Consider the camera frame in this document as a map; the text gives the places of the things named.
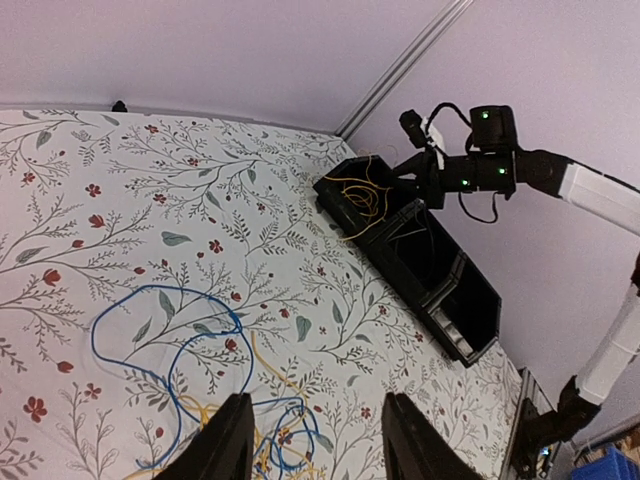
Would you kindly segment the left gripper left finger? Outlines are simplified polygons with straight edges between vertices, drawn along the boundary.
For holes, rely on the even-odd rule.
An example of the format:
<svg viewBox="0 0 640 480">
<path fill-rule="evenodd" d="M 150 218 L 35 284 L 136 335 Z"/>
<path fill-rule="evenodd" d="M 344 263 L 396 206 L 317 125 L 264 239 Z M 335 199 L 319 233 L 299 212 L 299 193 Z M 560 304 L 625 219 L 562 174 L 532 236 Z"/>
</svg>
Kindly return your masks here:
<svg viewBox="0 0 640 480">
<path fill-rule="evenodd" d="M 250 479 L 254 427 L 251 396 L 230 395 L 189 446 L 162 471 L 162 480 Z"/>
</svg>

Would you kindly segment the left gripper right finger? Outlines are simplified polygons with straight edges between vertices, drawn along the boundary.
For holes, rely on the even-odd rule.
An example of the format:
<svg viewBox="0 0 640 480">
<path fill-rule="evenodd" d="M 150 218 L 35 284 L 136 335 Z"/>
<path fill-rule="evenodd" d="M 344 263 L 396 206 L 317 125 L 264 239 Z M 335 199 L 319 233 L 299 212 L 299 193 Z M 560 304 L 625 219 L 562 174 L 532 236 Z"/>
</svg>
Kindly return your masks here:
<svg viewBox="0 0 640 480">
<path fill-rule="evenodd" d="M 382 436 L 387 479 L 481 479 L 406 394 L 385 395 Z"/>
</svg>

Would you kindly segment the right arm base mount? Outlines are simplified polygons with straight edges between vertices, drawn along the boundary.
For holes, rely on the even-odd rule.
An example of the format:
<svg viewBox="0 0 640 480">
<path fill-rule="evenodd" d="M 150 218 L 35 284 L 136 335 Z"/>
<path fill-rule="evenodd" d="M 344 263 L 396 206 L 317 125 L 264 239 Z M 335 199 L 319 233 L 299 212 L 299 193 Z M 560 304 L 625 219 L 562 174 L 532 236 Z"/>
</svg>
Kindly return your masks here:
<svg viewBox="0 0 640 480">
<path fill-rule="evenodd" d="M 519 374 L 521 392 L 501 477 L 545 479 L 559 448 L 589 425 L 601 407 L 580 396 L 575 377 L 552 404 L 529 369 Z"/>
</svg>

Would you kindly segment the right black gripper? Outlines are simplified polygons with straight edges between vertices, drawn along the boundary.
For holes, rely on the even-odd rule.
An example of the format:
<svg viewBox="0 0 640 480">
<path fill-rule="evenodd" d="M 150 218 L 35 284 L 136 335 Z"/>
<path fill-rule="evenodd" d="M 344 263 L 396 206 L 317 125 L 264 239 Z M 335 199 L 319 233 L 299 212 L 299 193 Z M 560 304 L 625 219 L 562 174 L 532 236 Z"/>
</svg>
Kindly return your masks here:
<svg viewBox="0 0 640 480">
<path fill-rule="evenodd" d="M 392 174 L 397 177 L 394 185 L 397 189 L 410 195 L 412 198 L 421 199 L 429 210 L 442 210 L 444 208 L 446 193 L 440 185 L 437 155 L 432 152 L 420 152 L 392 169 Z M 407 175 L 413 175 L 416 179 L 403 179 Z"/>
</svg>

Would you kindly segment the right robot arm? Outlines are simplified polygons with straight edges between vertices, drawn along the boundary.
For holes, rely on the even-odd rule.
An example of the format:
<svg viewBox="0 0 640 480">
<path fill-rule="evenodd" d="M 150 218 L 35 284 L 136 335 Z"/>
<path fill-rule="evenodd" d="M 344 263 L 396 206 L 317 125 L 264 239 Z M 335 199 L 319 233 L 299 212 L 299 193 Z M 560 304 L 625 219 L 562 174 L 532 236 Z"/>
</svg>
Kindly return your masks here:
<svg viewBox="0 0 640 480">
<path fill-rule="evenodd" d="M 496 282 L 509 357 L 595 405 L 571 431 L 586 440 L 639 408 L 621 387 L 639 372 L 639 195 L 581 164 L 561 176 L 552 195 L 529 187 L 505 203 L 494 224 L 453 206 L 437 217 Z"/>
</svg>

